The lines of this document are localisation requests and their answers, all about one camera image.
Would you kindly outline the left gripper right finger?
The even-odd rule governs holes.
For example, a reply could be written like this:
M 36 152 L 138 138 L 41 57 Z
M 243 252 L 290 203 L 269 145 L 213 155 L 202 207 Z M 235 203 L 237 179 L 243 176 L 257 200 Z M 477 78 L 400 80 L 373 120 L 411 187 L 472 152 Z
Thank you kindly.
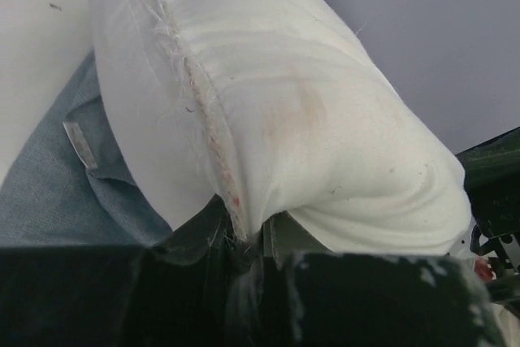
M 285 214 L 262 228 L 258 346 L 502 346 L 483 283 L 450 256 L 335 254 Z

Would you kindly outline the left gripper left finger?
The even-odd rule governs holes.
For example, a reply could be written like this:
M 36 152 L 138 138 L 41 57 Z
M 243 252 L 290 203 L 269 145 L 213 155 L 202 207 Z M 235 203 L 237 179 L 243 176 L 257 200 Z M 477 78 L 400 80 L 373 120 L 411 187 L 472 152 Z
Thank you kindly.
M 214 197 L 162 243 L 5 247 L 4 346 L 237 346 L 230 220 Z

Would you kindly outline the white pillow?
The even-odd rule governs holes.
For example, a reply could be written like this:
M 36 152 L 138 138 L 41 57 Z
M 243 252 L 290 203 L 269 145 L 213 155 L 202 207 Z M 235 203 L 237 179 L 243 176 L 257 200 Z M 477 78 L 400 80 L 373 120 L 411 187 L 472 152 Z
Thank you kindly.
M 178 228 L 220 196 L 236 238 L 288 212 L 337 252 L 447 254 L 462 165 L 323 0 L 88 0 L 106 117 Z

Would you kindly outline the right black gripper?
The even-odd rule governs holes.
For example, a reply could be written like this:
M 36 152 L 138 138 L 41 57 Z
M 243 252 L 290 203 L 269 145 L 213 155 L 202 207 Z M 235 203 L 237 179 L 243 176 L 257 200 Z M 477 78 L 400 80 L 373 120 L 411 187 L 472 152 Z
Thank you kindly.
M 494 302 L 519 301 L 519 129 L 457 155 L 474 222 L 461 247 L 488 265 Z

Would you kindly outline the blue pillowcase with fish print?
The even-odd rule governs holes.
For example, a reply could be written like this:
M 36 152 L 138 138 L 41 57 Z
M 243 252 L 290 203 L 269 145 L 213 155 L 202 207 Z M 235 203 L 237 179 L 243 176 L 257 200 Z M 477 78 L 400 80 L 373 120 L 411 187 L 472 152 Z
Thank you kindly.
M 170 234 L 117 146 L 88 54 L 3 181 L 1 245 L 155 245 Z

